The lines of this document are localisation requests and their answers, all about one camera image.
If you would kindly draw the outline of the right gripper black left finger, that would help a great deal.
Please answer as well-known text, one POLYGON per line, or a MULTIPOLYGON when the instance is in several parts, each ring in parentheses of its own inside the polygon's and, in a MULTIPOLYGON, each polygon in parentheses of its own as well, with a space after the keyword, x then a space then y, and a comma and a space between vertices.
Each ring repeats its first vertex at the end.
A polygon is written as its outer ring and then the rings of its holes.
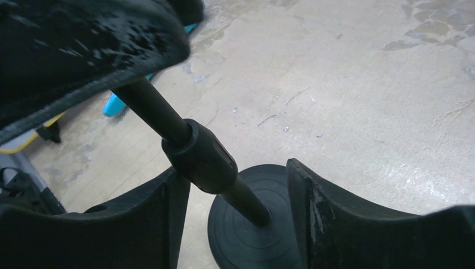
POLYGON ((83 213, 59 214, 17 170, 1 181, 1 267, 176 268, 189 190, 169 168, 83 213))

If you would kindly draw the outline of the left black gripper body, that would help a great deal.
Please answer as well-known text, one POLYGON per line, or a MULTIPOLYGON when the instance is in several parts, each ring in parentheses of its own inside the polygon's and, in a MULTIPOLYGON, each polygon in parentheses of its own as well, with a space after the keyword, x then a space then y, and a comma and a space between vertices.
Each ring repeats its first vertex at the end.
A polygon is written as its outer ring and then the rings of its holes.
POLYGON ((1 142, 185 61, 202 1, 2 1, 1 142))

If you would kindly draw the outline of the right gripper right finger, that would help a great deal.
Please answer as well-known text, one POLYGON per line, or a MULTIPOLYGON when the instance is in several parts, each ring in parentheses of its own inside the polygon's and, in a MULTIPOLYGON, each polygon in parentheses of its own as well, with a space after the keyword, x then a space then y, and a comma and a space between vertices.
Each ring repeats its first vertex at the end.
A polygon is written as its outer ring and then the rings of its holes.
POLYGON ((297 159, 286 173, 304 268, 474 267, 474 206, 415 215, 359 197, 297 159))

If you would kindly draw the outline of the black round-base stand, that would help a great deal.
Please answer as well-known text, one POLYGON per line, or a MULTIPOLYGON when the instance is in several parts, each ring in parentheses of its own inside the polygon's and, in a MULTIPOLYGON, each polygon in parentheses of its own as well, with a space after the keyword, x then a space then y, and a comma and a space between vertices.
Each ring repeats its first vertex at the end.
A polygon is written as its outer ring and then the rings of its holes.
POLYGON ((145 78, 114 94, 161 136, 178 174, 215 196, 207 235, 220 268, 301 268, 284 166, 240 171, 212 131, 183 119, 145 78))

